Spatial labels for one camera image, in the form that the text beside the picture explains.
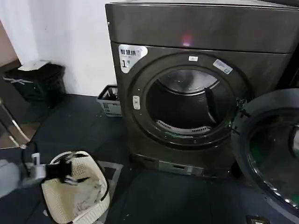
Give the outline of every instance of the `white laundry basket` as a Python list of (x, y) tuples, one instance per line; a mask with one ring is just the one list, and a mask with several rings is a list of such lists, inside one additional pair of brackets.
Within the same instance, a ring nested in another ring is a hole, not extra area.
[[(58, 163), (62, 157), (71, 153), (65, 152), (56, 156), (50, 164)], [(47, 212), (58, 224), (92, 224), (109, 207), (108, 182), (97, 162), (87, 152), (76, 152), (71, 161), (73, 178), (89, 178), (75, 186), (61, 183), (58, 179), (46, 180), (42, 183)], [(95, 195), (94, 192), (96, 192), (98, 200), (84, 198)], [(94, 200), (93, 205), (87, 205), (87, 200)]]

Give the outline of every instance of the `front-load dryer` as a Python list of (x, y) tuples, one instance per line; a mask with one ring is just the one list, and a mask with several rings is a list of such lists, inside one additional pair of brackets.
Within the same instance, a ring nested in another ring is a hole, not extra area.
[(132, 157), (226, 175), (237, 112), (272, 91), (298, 44), (299, 11), (257, 0), (106, 4)]

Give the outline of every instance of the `black laundry basket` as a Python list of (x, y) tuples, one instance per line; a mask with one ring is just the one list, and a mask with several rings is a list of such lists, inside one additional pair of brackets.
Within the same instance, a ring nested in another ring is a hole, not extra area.
[(52, 108), (65, 95), (63, 75), (63, 66), (48, 63), (38, 70), (22, 71), (15, 68), (6, 71), (3, 79), (11, 83), (26, 101), (44, 102)]

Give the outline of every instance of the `wire basket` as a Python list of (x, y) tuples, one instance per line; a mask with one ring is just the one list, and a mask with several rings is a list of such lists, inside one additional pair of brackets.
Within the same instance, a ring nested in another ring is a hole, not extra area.
[[(50, 164), (58, 163), (69, 154), (71, 152), (56, 156)], [(42, 183), (47, 213), (58, 224), (92, 224), (109, 207), (108, 182), (87, 152), (76, 152), (71, 161), (73, 178), (89, 178), (78, 185), (61, 183), (58, 179)]]
[(117, 85), (107, 85), (97, 101), (101, 104), (106, 116), (122, 117)]

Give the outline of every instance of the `washing machine door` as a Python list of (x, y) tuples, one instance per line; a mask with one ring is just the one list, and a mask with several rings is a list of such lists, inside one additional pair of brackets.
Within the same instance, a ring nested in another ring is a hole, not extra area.
[(299, 223), (299, 89), (246, 104), (233, 122), (231, 140), (244, 175), (270, 205)]
[(251, 87), (238, 68), (198, 52), (150, 63), (139, 71), (128, 93), (130, 114), (140, 129), (182, 150), (230, 142), (236, 107), (250, 98)]

